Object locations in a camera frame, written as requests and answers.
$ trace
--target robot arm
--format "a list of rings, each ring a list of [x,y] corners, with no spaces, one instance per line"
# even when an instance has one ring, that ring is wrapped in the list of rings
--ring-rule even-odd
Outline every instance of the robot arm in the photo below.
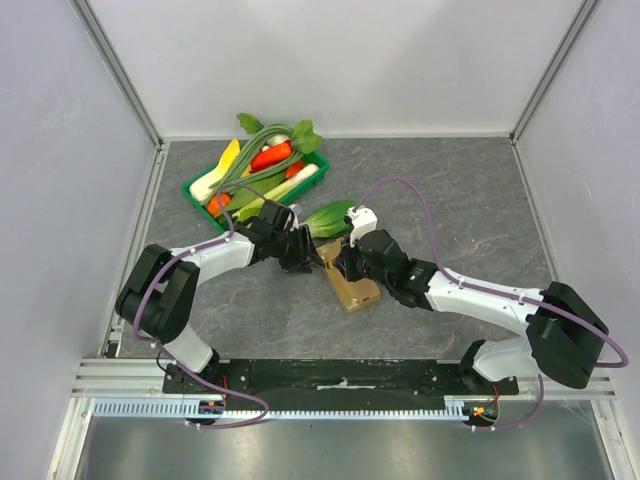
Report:
[[[462,285],[471,282],[520,298],[544,300],[580,315],[607,333],[606,326],[568,286],[552,283],[547,290],[518,289],[449,273],[434,263],[409,259],[385,230],[378,230],[373,212],[350,212],[352,232],[344,240],[334,264],[348,281],[369,278],[383,285],[393,298],[410,308],[453,312],[493,323],[517,337],[502,342],[474,342],[461,361],[467,383],[497,382],[505,377],[531,376],[542,371],[573,388],[584,388],[603,347],[602,340],[541,308],[480,292]],[[173,256],[191,250],[163,279],[164,290],[152,293],[140,324],[182,364],[198,373],[215,366],[218,353],[204,343],[188,323],[198,285],[226,271],[277,258],[287,272],[310,272],[322,266],[308,228],[298,227],[295,213],[267,201],[251,226],[239,226],[225,243],[202,250],[197,245],[167,250],[150,245],[143,251],[118,296],[116,312],[133,323],[142,296],[157,272]]]

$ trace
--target white panel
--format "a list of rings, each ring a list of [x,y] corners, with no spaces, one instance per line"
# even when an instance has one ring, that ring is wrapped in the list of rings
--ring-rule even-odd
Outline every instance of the white panel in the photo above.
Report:
[[[153,148],[66,0],[0,2],[0,465],[44,478]]]
[[[507,132],[579,0],[93,0],[165,136]]]
[[[640,3],[601,2],[522,140],[561,278],[611,327],[612,371],[640,447]],[[607,357],[613,353],[607,351]]]

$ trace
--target gray marble tabletop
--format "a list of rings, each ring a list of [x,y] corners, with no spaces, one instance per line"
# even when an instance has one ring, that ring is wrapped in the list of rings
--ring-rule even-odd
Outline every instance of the gray marble tabletop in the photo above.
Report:
[[[181,185],[216,161],[228,142],[174,142],[169,149],[147,243],[187,246],[217,235],[182,196]],[[493,282],[546,287],[542,245],[506,138],[333,139],[320,152],[331,168],[298,202],[302,218],[340,199],[357,200],[377,180],[404,176],[432,205],[447,266]],[[424,214],[401,184],[367,206],[410,257],[431,259]],[[287,275],[276,261],[203,284],[191,313],[195,330],[223,357],[459,359],[481,338],[510,332],[473,318],[409,309],[386,291],[375,305],[346,314],[326,276]],[[121,356],[150,357],[127,326]]]

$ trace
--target orange vegetable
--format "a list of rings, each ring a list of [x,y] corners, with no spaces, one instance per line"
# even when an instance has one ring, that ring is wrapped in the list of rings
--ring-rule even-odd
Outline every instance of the orange vegetable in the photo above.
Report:
[[[260,170],[269,168],[276,163],[280,163],[281,161],[289,158],[292,153],[293,150],[291,149],[291,142],[289,141],[276,145],[275,147],[271,147],[256,155],[256,157],[251,161],[251,173],[259,172]]]
[[[298,160],[296,163],[287,168],[287,173],[285,174],[285,178],[291,178],[296,175],[300,170],[304,168],[304,162],[302,160]]]
[[[223,207],[226,207],[227,205],[229,205],[229,202],[231,201],[231,195],[229,195],[228,193],[222,193],[220,197],[222,199]],[[209,203],[207,204],[207,212],[212,217],[215,217],[220,213],[220,205],[218,205],[217,193],[213,196],[211,200],[209,200]]]

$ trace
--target green basket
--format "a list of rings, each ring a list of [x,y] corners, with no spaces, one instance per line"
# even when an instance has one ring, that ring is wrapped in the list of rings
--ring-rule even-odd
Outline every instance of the green basket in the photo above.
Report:
[[[300,185],[298,185],[296,188],[291,190],[284,197],[282,197],[282,199],[280,200],[280,203],[284,205],[291,205],[298,198],[300,198],[300,196],[303,193],[305,193],[314,185],[317,185],[318,183],[320,183],[320,181],[322,181],[322,179],[326,175],[327,170],[329,170],[329,161],[317,152],[313,152],[313,153],[310,153],[309,155],[305,155],[302,160],[305,163],[305,165],[308,165],[310,163],[317,165],[318,171],[313,175],[311,175],[306,180],[304,180]],[[187,200],[191,202],[191,205],[193,205],[197,210],[199,210],[200,213],[202,213],[202,215],[204,215],[207,218],[207,220],[209,220],[213,224],[213,226],[216,227],[218,231],[225,232],[226,230],[228,230],[227,223],[226,222],[219,223],[215,218],[209,215],[209,212],[207,212],[207,210],[202,205],[200,205],[200,203],[195,198],[191,196],[191,192],[189,192],[189,187],[191,187],[191,184],[196,180],[198,180],[203,175],[206,175],[211,170],[216,168],[216,165],[217,163],[211,165],[210,168],[208,168],[204,172],[200,173],[198,176],[193,177],[191,180],[185,183],[182,186],[182,193],[184,194],[185,197],[187,197]]]

